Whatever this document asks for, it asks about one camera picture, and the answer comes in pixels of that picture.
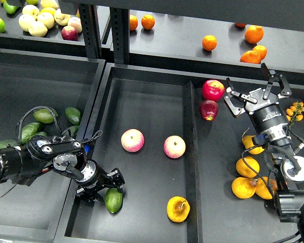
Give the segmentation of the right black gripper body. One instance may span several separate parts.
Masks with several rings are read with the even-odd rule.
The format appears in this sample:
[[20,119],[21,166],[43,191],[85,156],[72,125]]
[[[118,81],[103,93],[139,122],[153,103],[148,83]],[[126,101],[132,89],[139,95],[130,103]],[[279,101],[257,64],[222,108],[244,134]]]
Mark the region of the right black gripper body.
[[249,92],[248,97],[256,100],[255,103],[247,100],[244,106],[250,120],[258,134],[268,138],[285,138],[288,119],[279,105],[278,96],[269,93],[263,98],[264,89]]

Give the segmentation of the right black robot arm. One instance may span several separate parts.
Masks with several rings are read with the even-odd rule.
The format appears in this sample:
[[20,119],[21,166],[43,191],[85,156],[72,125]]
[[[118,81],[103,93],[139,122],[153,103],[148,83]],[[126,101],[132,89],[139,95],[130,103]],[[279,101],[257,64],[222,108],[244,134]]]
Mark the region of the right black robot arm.
[[269,70],[264,63],[261,70],[267,78],[265,88],[239,93],[228,78],[224,102],[234,117],[242,113],[249,115],[257,134],[252,138],[253,145],[246,151],[258,147],[264,149],[265,165],[269,173],[275,175],[278,188],[273,191],[270,180],[264,184],[272,195],[280,221],[296,223],[299,240],[304,242],[304,189],[297,187],[304,182],[304,157],[297,155],[304,147],[304,139],[297,137],[300,145],[292,148],[292,132],[286,112],[279,104],[280,99],[292,94],[286,78]]

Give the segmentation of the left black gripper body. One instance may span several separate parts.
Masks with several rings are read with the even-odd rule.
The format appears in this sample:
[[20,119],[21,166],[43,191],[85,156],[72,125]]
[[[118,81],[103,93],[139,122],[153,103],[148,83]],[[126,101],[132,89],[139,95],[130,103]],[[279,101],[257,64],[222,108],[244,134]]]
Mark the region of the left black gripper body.
[[83,188],[86,191],[101,191],[105,189],[107,172],[94,160],[88,160],[86,166],[81,171],[84,178],[76,180],[78,189]]

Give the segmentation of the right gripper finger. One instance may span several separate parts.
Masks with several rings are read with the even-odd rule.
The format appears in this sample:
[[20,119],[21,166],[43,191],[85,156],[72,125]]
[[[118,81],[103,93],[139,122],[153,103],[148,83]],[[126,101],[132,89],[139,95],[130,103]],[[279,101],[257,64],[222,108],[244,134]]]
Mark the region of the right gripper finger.
[[277,74],[274,70],[268,69],[265,63],[261,63],[260,67],[263,75],[267,80],[267,86],[262,97],[264,100],[267,100],[269,98],[271,88],[274,83],[278,83],[281,88],[280,94],[277,95],[278,99],[287,98],[292,95],[292,91],[287,82],[287,79],[282,74]]
[[251,103],[257,104],[257,99],[251,97],[250,95],[239,93],[235,91],[231,79],[229,77],[226,78],[226,94],[224,96],[224,102],[227,108],[230,110],[233,117],[238,117],[239,115],[245,113],[245,108],[242,105],[238,105],[238,102],[243,104]]

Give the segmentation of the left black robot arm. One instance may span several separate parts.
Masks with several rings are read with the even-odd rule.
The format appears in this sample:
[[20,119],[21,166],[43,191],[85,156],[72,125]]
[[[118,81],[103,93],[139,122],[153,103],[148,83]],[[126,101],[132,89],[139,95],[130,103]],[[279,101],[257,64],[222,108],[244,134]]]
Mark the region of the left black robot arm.
[[59,136],[33,136],[25,144],[0,149],[0,183],[31,185],[41,175],[54,171],[71,178],[78,186],[76,196],[87,201],[103,201],[99,191],[120,190],[125,180],[118,168],[107,173],[96,161],[87,159],[85,146],[102,135],[77,141],[65,131]]

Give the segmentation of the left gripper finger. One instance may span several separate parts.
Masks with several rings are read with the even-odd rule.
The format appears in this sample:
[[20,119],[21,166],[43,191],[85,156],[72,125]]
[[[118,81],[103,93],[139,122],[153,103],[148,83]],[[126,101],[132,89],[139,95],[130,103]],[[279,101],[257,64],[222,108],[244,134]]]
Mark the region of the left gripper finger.
[[85,201],[104,202],[103,197],[97,191],[86,191],[83,188],[76,190],[75,196]]
[[125,184],[125,179],[119,168],[114,168],[106,174],[105,186],[107,188],[121,188]]

